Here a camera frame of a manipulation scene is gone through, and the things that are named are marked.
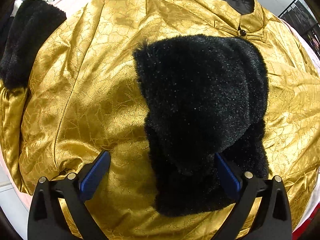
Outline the black metal rack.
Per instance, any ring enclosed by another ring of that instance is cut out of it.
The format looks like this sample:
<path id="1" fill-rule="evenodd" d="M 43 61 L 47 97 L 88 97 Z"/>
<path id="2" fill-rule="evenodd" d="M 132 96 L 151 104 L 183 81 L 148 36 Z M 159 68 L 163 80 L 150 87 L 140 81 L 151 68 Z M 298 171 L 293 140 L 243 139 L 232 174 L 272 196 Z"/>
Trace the black metal rack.
<path id="1" fill-rule="evenodd" d="M 293 0 L 278 16 L 293 27 L 319 58 L 319 22 L 304 0 Z"/>

